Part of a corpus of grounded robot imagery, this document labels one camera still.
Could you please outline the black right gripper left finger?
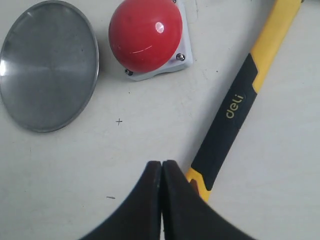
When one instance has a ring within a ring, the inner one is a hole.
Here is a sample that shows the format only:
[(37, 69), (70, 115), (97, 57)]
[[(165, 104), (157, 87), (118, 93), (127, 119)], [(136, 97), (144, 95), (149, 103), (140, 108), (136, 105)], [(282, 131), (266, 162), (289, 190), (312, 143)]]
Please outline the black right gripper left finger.
[(83, 240), (159, 240), (162, 164), (149, 161), (123, 203)]

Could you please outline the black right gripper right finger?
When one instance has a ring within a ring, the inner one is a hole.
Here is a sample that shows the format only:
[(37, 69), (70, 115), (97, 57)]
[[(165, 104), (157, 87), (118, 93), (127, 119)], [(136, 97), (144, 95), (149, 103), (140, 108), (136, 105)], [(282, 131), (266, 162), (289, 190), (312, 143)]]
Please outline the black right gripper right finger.
[(251, 240), (205, 203), (173, 160), (162, 163), (162, 215), (166, 240)]

